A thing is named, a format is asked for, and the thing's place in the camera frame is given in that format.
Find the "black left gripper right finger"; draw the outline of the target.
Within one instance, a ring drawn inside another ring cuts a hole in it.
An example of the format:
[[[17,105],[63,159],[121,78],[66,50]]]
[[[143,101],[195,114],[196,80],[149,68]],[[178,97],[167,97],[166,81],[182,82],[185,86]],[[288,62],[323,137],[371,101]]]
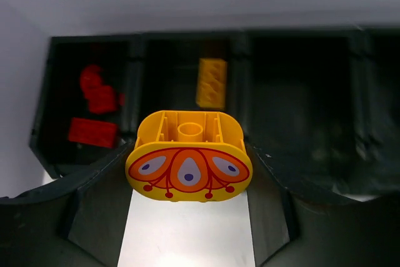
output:
[[[256,266],[398,266],[399,194],[358,201],[286,171],[251,144]]]

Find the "orange butterfly lego block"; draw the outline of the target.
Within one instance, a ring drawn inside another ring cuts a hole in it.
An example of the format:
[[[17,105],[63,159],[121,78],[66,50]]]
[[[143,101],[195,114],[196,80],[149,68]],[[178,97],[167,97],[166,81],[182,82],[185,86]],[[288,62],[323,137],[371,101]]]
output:
[[[129,184],[158,201],[225,201],[250,184],[253,165],[240,124],[218,111],[150,114],[125,165]]]

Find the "yellow long lego brick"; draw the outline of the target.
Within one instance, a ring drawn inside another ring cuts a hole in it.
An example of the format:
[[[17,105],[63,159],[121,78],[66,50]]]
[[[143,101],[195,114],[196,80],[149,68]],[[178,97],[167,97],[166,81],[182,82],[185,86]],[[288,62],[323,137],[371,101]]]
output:
[[[219,58],[201,58],[197,76],[196,104],[200,108],[224,110],[228,63]]]

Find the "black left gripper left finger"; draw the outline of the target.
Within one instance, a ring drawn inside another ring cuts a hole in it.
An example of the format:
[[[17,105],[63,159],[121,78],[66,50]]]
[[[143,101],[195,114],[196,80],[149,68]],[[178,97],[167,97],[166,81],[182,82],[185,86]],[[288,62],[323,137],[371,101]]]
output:
[[[83,169],[1,198],[1,266],[117,266],[132,189],[126,143]]]

